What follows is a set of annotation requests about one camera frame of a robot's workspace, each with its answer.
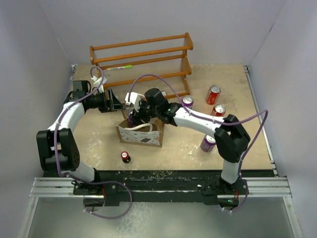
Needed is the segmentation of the canvas tote bag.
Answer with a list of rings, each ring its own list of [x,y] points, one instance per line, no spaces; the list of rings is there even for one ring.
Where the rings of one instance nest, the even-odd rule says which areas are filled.
[[[143,145],[161,148],[163,144],[164,123],[159,119],[152,123],[129,127],[128,110],[122,110],[124,120],[116,126],[116,132],[121,143]]]

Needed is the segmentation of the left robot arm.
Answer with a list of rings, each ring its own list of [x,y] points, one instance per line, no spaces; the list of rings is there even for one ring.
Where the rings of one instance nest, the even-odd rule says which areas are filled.
[[[88,80],[73,81],[72,86],[73,90],[64,100],[62,112],[54,124],[36,135],[40,164],[44,172],[85,182],[84,188],[90,194],[97,194],[102,189],[100,175],[96,169],[80,161],[73,132],[87,110],[98,109],[107,113],[122,110],[124,106],[111,89],[107,99],[106,94],[93,88]]]

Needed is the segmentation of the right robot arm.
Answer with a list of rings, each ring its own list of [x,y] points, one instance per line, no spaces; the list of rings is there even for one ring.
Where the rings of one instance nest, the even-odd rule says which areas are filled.
[[[236,116],[213,117],[190,110],[180,103],[170,103],[157,88],[148,90],[143,97],[128,92],[125,104],[133,106],[130,116],[134,125],[158,118],[164,124],[190,128],[214,138],[218,153],[224,160],[220,188],[226,194],[232,194],[238,188],[240,162],[250,137]]]

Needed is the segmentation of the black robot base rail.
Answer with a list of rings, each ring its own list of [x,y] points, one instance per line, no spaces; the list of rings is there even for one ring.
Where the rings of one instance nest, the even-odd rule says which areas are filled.
[[[242,178],[227,185],[217,170],[99,171],[92,185],[70,181],[72,195],[82,195],[89,207],[118,206],[121,202],[181,202],[237,207],[251,190],[251,179],[274,177],[273,170],[243,170]]]

